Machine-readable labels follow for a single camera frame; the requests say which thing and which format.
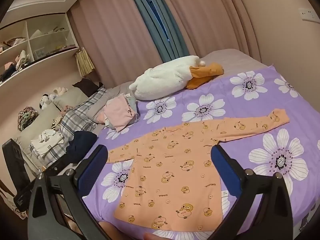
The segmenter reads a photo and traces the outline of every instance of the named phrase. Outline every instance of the purple bedsheet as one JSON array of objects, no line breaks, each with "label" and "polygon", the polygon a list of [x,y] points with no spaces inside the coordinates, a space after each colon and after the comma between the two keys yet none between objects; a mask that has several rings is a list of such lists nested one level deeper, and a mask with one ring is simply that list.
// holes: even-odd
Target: purple bedsheet
[{"label": "purple bedsheet", "polygon": [[[120,133],[109,128],[102,130],[87,157],[98,144],[112,150],[146,133],[164,126],[178,125],[183,121],[259,117],[268,115],[274,108],[284,108],[290,122],[268,134],[221,145],[243,168],[251,168],[262,175],[272,175],[276,171],[284,174],[295,225],[310,211],[320,195],[320,114],[273,66],[213,80],[198,89],[182,90],[161,100],[139,101],[140,121]],[[211,232],[155,232],[151,228],[132,225],[113,217],[122,191],[121,188],[113,187],[112,181],[128,172],[131,162],[123,162],[120,166],[112,163],[104,166],[90,194],[84,198],[92,215],[98,221],[111,222],[120,231],[138,239],[142,239],[142,234],[146,231],[175,240],[207,239]],[[221,190],[226,190],[223,181]],[[222,193],[225,216],[236,198],[228,195],[228,192]],[[249,227],[259,202],[260,198],[257,197],[241,232]]]}]

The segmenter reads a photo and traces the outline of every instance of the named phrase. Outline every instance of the white flower print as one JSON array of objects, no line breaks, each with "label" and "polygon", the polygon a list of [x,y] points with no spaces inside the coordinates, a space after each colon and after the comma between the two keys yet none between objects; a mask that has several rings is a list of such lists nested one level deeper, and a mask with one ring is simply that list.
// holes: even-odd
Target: white flower print
[{"label": "white flower print", "polygon": [[249,153],[249,160],[252,163],[262,164],[253,169],[258,175],[273,175],[280,172],[284,177],[289,196],[293,190],[292,178],[303,180],[308,176],[309,170],[306,162],[295,159],[303,154],[304,149],[298,138],[294,138],[289,146],[289,133],[286,129],[281,129],[277,135],[277,143],[272,134],[267,133],[263,136],[263,146],[266,149],[254,149]]},{"label": "white flower print", "polygon": [[199,98],[199,105],[196,103],[190,103],[187,105],[187,109],[191,112],[182,114],[182,121],[186,122],[198,122],[201,120],[209,120],[214,117],[223,116],[226,111],[220,109],[224,106],[225,102],[223,99],[213,101],[214,96],[212,94],[202,95]]},{"label": "white flower print", "polygon": [[107,199],[108,202],[111,203],[118,198],[120,191],[122,196],[125,181],[129,177],[129,171],[132,163],[133,159],[114,163],[112,165],[112,170],[114,172],[108,173],[101,182],[102,186],[111,186],[104,191],[102,195],[103,199]]},{"label": "white flower print", "polygon": [[[222,213],[225,214],[228,211],[230,206],[230,201],[228,200],[229,192],[226,190],[226,191],[222,191],[221,193],[222,195],[226,195],[224,197],[221,197]],[[207,240],[209,236],[212,235],[213,232],[214,231],[175,232],[175,231],[168,231],[168,230],[157,230],[157,231],[154,231],[153,234],[160,237],[165,237],[165,238],[174,239],[174,240],[194,240],[195,236],[199,240]]]},{"label": "white flower print", "polygon": [[244,94],[245,100],[258,98],[259,93],[265,93],[268,89],[261,87],[264,84],[264,77],[261,73],[254,76],[254,71],[239,73],[237,77],[230,78],[230,82],[237,85],[232,90],[232,95],[238,98]]},{"label": "white flower print", "polygon": [[293,97],[293,98],[296,98],[299,94],[296,90],[294,90],[294,88],[292,87],[292,85],[290,85],[284,78],[283,76],[281,76],[281,79],[278,79],[276,78],[275,79],[275,83],[277,85],[280,85],[279,87],[279,90],[282,92],[282,93],[287,93],[289,90],[290,90],[290,95]]},{"label": "white flower print", "polygon": [[167,97],[147,103],[147,109],[150,110],[144,116],[143,120],[148,119],[147,123],[151,123],[159,121],[161,116],[163,118],[170,117],[172,115],[172,111],[170,109],[173,109],[177,106],[175,99],[175,97]]},{"label": "white flower print", "polygon": [[132,124],[128,125],[126,128],[122,129],[120,132],[117,132],[116,130],[112,130],[109,128],[108,133],[107,133],[108,136],[106,137],[106,139],[109,139],[110,137],[112,137],[111,140],[113,140],[113,139],[116,139],[120,134],[125,134],[125,133],[129,132],[130,126],[132,126]]}]

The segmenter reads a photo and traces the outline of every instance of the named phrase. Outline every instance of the wall socket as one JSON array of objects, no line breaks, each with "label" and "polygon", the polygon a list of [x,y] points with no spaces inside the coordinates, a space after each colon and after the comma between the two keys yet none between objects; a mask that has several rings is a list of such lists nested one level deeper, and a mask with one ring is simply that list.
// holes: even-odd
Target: wall socket
[{"label": "wall socket", "polygon": [[320,23],[320,19],[318,15],[316,14],[315,10],[313,9],[305,9],[305,8],[299,8],[299,13],[304,21],[311,21],[311,22],[317,22]]}]

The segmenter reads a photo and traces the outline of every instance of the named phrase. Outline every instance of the pink wall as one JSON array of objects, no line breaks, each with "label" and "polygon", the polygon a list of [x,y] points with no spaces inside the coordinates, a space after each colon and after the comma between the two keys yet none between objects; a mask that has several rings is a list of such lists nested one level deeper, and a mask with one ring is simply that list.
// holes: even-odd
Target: pink wall
[{"label": "pink wall", "polygon": [[[18,113],[26,106],[32,106],[38,111],[39,101],[43,94],[50,94],[55,87],[70,88],[81,80],[74,56],[54,57],[47,63],[34,65],[19,73],[0,87],[0,144],[2,145],[18,133]],[[0,179],[15,194],[0,150]]]},{"label": "pink wall", "polygon": [[308,0],[242,0],[259,46],[261,62],[277,71],[320,111],[320,24],[303,21]]}]

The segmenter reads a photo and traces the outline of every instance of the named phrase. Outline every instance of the pink curtain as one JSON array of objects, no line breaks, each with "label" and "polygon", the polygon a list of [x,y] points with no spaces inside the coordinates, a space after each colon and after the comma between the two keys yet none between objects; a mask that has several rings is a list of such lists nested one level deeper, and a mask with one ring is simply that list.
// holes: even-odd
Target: pink curtain
[{"label": "pink curtain", "polygon": [[241,0],[165,0],[190,53],[204,57],[238,49],[260,61],[254,31]]},{"label": "pink curtain", "polygon": [[68,18],[106,87],[162,63],[134,0],[78,0]]}]

